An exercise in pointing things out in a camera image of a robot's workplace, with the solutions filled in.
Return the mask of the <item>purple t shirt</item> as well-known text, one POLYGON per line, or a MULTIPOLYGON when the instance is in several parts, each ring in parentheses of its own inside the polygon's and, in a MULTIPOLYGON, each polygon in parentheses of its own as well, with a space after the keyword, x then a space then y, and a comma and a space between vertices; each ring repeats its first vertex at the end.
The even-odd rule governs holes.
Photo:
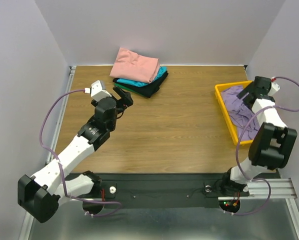
MULTIPOLYGON (((239 138, 247 125, 248 121, 252 118, 254 113, 238 99, 237 95, 243 90, 242 85, 235 85, 222 91, 221 98, 224 102, 225 108, 228 112, 230 120, 236 126, 237 137, 239 138)), ((243 133, 242 141, 253 140, 260 128, 257 118, 249 124, 246 131, 243 133)))

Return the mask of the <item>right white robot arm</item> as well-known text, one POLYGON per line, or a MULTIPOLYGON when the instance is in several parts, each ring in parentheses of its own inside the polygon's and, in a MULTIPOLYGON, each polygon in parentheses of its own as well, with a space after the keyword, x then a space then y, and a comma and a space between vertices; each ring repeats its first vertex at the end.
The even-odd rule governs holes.
POLYGON ((259 129, 246 159, 230 168, 219 183, 219 189, 225 195, 242 192, 248 182, 257 181, 259 174, 282 169, 288 163, 298 133, 287 127, 277 112, 279 106, 273 95, 280 87, 275 80, 275 77, 256 76, 236 95, 252 114, 243 130, 246 131, 254 121, 258 122, 259 129))

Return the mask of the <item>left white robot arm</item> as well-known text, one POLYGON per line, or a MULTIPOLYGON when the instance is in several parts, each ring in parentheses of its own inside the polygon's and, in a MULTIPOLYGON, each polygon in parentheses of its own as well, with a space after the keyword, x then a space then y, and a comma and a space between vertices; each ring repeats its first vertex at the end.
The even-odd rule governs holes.
POLYGON ((52 154, 52 161, 32 176, 25 174, 18 180, 17 203, 38 222, 47 222, 61 205, 70 200, 81 201, 85 207, 91 207, 84 214, 92 218, 101 217, 101 211, 107 205, 122 207, 118 201, 106 201, 102 180, 91 171, 66 180, 82 160, 96 152, 109 139, 110 133, 116 128, 117 119, 133 105, 129 92, 118 86, 113 87, 113 90, 120 98, 107 92, 100 82, 81 89, 82 93, 92 98, 93 116, 60 154, 42 143, 41 147, 52 154))

